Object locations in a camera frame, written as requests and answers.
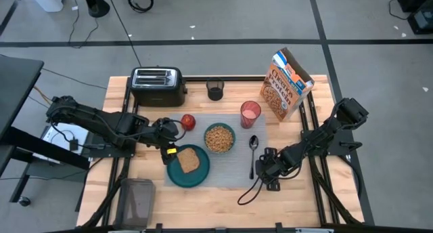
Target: gray container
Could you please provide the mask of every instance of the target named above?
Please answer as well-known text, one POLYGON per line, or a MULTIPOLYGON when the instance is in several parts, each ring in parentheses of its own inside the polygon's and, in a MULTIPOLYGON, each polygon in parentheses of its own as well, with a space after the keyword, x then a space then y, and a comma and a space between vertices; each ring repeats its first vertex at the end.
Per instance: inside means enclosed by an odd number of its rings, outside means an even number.
POLYGON ((152 220, 155 185, 150 179, 124 179, 120 188, 114 228, 144 230, 152 220))

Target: gray placemat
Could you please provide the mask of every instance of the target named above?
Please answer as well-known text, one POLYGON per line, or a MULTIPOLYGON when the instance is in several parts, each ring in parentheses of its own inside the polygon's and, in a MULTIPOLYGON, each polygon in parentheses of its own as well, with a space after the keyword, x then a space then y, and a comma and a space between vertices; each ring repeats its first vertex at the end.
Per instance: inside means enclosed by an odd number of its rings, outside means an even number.
MULTIPOLYGON (((267 147, 267 132, 265 116, 261 114, 250 129, 240 125, 240 114, 192 114, 196 119, 196 126, 188 131, 185 137, 176 145, 194 144, 207 152, 210 160, 208 177, 199 185, 203 187, 221 188, 250 188, 257 176, 254 171, 254 180, 249 178, 252 151, 248 145, 252 135, 258 137, 259 143, 254 160, 265 152, 267 147), (227 154, 215 154, 209 151, 204 143, 204 132, 213 123, 226 123, 235 132, 236 141, 227 154)), ((171 119, 181 120, 182 114, 173 114, 171 119)), ((176 186, 165 173, 165 186, 176 186)))

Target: cereal box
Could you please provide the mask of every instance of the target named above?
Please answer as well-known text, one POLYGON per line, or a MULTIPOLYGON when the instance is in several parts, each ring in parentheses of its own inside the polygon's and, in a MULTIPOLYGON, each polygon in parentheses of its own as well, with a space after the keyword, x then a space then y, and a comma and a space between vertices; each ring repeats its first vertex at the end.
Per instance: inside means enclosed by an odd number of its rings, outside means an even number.
POLYGON ((313 85, 314 80, 285 47, 272 57, 260 94, 282 121, 293 114, 313 85))

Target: concrete floor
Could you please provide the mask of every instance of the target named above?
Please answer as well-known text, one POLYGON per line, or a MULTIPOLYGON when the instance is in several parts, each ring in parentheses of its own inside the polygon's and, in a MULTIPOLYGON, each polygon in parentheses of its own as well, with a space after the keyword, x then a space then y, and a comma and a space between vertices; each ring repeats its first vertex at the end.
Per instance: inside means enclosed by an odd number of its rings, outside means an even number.
MULTIPOLYGON (((406 21, 388 15, 389 0, 317 0, 328 39, 430 39, 416 36, 406 21)), ((0 20, 14 0, 0 0, 0 20)), ((84 0, 73 41, 83 41, 95 26, 84 0)), ((319 39, 310 0, 155 0, 146 14, 131 10, 127 0, 114 0, 134 41, 200 39, 319 39)), ((0 35, 2 43, 50 43, 68 40, 76 12, 66 0, 58 13, 44 12, 33 0, 21 0, 0 35)), ((398 5, 396 14, 404 15, 398 5)), ((126 41, 114 11, 97 19, 92 41, 126 41)), ((273 52, 287 46, 311 74, 329 74, 317 44, 140 45, 143 66, 176 66, 185 75, 265 74, 273 52)), ((354 132, 375 223, 380 226, 431 228, 433 160, 429 138, 433 117, 433 45, 330 45, 342 95, 354 97, 370 112, 354 132), (425 92, 423 87, 430 88, 425 92)), ((97 85, 109 76, 129 75, 137 66, 128 46, 0 47, 0 54, 43 60, 45 68, 97 85)), ((86 87, 42 72, 37 86, 48 96, 71 95, 101 108, 103 90, 86 87)), ((42 101, 37 93, 31 96, 42 101)), ((27 100, 14 124, 39 136, 45 108, 27 100)), ((3 177, 19 176, 24 165, 9 164, 3 177)), ((73 228, 82 183, 31 180, 24 194, 33 204, 8 203, 16 182, 0 181, 2 232, 44 232, 73 228)))

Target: bowl of cereal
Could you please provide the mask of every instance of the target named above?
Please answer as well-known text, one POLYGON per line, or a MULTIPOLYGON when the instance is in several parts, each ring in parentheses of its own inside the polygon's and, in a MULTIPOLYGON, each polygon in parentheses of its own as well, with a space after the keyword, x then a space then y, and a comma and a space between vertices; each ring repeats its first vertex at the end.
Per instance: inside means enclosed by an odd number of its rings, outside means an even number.
POLYGON ((236 140, 233 129, 224 123, 215 123, 204 132, 204 143, 206 147, 217 154, 228 152, 236 140))

